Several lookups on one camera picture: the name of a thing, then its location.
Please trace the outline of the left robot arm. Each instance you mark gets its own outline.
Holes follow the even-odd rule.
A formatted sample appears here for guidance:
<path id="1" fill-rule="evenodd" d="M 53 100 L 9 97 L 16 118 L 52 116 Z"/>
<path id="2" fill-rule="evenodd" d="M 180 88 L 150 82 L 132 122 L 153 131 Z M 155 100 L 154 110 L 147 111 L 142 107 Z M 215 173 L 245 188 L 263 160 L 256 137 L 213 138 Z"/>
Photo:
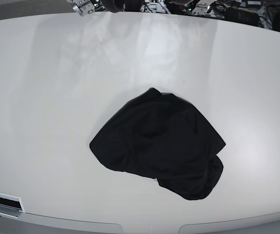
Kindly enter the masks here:
<path id="1" fill-rule="evenodd" d="M 218 0 L 166 0 L 165 5 L 171 14 L 176 15 L 223 15 L 226 5 Z"/>

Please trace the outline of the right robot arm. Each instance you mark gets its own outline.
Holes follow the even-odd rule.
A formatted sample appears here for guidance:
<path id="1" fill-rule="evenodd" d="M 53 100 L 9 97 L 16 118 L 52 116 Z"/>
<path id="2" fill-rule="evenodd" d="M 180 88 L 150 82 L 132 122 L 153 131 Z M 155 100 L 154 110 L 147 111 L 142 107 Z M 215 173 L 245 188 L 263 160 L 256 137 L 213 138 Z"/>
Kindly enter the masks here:
<path id="1" fill-rule="evenodd" d="M 95 12 L 95 7 L 98 5 L 95 0 L 67 0 L 74 12 L 80 16 L 89 15 Z"/>

